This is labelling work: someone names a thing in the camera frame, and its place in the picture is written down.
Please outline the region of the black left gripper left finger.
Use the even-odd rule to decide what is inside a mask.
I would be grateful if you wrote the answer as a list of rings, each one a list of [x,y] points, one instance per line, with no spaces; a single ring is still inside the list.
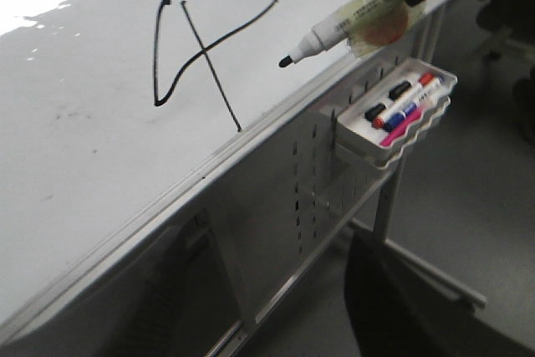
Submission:
[[[354,232],[344,302],[363,356],[532,356],[444,296],[369,231]]]

